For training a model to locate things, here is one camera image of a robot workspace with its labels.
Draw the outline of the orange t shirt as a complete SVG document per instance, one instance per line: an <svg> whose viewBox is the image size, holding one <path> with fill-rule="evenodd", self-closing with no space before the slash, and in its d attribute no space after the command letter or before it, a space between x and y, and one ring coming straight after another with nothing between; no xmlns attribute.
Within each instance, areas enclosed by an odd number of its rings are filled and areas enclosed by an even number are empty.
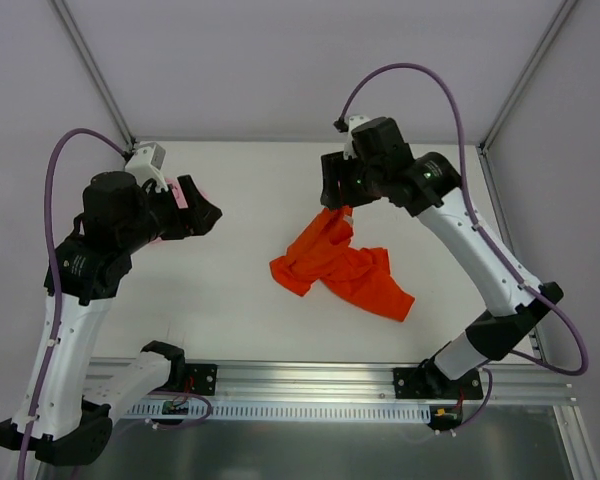
<svg viewBox="0 0 600 480"><path fill-rule="evenodd" d="M272 278L299 297L320 281L361 310L404 321L415 298L394 280L388 250L356 249L351 246L353 235L352 208L322 209L285 254L269 262Z"/></svg>

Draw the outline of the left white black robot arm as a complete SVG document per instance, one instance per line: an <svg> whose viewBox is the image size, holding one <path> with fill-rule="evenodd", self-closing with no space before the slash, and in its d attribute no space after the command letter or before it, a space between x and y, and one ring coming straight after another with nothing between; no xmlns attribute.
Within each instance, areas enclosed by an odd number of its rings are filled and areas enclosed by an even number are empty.
<svg viewBox="0 0 600 480"><path fill-rule="evenodd" d="M133 254L156 239L204 236L222 216L190 176L177 183L184 207L170 187L154 179L139 183L123 171L98 174L85 188L83 211L46 274L43 338L20 410L0 422L0 447L33 452L53 466L88 465L135 403L185 384L183 349L151 341L122 373L84 390L99 330Z"/></svg>

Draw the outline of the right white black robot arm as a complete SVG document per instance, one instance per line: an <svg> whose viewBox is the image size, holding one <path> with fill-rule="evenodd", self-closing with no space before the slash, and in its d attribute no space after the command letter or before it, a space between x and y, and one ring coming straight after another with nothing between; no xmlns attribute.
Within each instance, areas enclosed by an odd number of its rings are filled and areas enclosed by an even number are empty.
<svg viewBox="0 0 600 480"><path fill-rule="evenodd" d="M342 151L321 157L323 206L359 207L381 198L420 221L477 288L485 311L407 380L415 395L441 398L467 373L510 354L564 296L523 267L480 213L467 207L462 177L442 154L415 157L392 118L354 115L340 122Z"/></svg>

